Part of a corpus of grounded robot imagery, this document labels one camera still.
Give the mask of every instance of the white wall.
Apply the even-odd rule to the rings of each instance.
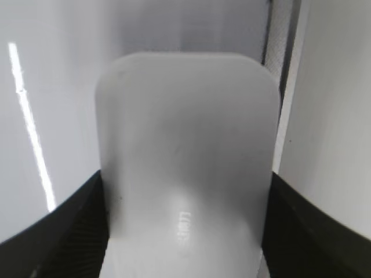
[[[371,239],[371,2],[313,0],[279,175]]]

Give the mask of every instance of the white panel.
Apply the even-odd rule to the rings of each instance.
[[[117,278],[256,277],[279,115],[268,71],[237,55],[137,54],[96,101]]]
[[[371,239],[370,12],[312,1],[279,174]]]

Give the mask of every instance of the white plastic piece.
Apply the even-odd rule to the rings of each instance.
[[[256,277],[279,115],[234,54],[118,60],[96,97],[115,277]]]

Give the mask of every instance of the white surface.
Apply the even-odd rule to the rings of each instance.
[[[136,54],[103,76],[96,109],[115,277],[256,277],[279,115],[268,71]]]
[[[261,0],[1,1],[0,242],[100,168],[93,95],[110,62],[138,50],[260,60],[267,15]]]
[[[313,0],[279,175],[371,239],[371,2]]]

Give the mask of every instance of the black rubber edge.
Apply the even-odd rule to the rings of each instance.
[[[0,244],[0,277],[98,277],[108,238],[98,171],[55,211]]]
[[[371,277],[371,241],[272,176],[263,252],[271,278]]]

